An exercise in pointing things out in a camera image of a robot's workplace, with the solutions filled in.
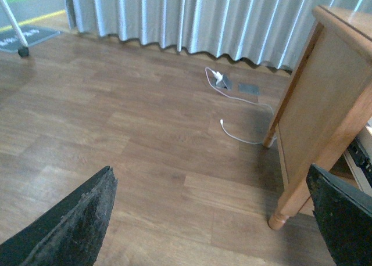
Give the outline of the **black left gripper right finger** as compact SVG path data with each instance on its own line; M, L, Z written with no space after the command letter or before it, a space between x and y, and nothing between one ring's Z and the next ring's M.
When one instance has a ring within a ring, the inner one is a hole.
M371 265L371 196L312 164L314 216L336 265Z

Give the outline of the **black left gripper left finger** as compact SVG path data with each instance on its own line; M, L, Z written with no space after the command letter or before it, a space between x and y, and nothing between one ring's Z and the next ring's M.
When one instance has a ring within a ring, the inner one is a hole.
M94 265L116 189L113 168L106 166L1 243L1 265Z

